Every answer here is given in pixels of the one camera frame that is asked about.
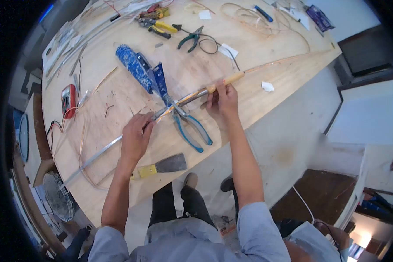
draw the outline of blue paint roller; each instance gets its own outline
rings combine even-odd
[[[134,52],[127,45],[120,45],[115,55],[149,94],[153,94],[154,91],[165,103],[167,102],[168,90],[162,63],[159,62],[155,68],[152,68],[144,55]]]

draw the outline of small pliers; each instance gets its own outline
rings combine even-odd
[[[192,50],[195,49],[195,47],[197,46],[198,40],[199,40],[199,35],[202,32],[202,29],[204,28],[204,26],[201,26],[200,28],[198,28],[194,33],[190,33],[189,36],[185,37],[184,39],[182,39],[182,41],[179,42],[178,45],[178,49],[180,49],[182,47],[182,45],[191,39],[194,39],[194,44],[192,45],[192,47],[188,50],[188,53],[192,52]]]
[[[195,129],[199,132],[199,134],[201,135],[202,139],[204,140],[204,142],[207,145],[212,145],[212,140],[210,138],[210,136],[208,135],[208,133],[205,131],[204,127],[202,126],[202,124],[196,120],[195,118],[193,118],[192,116],[188,115],[188,116],[183,116],[181,114],[179,114],[176,110],[173,110],[173,119],[176,122],[177,127],[179,128],[179,132],[181,133],[182,137],[185,139],[185,141],[190,144],[196,151],[198,151],[199,153],[204,152],[204,149],[200,146],[200,144],[195,141],[190,134],[188,133],[188,131],[185,129],[185,127],[182,124],[182,120],[185,120],[186,122],[188,122],[188,124],[193,125],[195,127]]]

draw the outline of putty knife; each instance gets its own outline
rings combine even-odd
[[[145,178],[156,173],[170,173],[180,170],[187,170],[185,156],[183,153],[169,156],[153,165],[146,165],[136,168],[132,172],[131,179]]]

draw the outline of forearm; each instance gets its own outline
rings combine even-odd
[[[227,122],[239,207],[264,201],[262,176],[238,117]]]
[[[118,160],[114,178],[102,209],[102,226],[110,226],[124,235],[128,216],[129,180],[135,166]]]

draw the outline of white cable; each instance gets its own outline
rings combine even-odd
[[[311,224],[314,224],[314,217],[313,217],[313,213],[311,212],[309,206],[307,206],[307,204],[305,203],[304,199],[300,196],[299,192],[297,191],[297,189],[295,189],[295,187],[293,186],[294,191],[298,194],[298,196],[300,197],[301,201],[304,203],[305,207],[307,207],[307,210],[310,212],[310,216],[311,216]]]

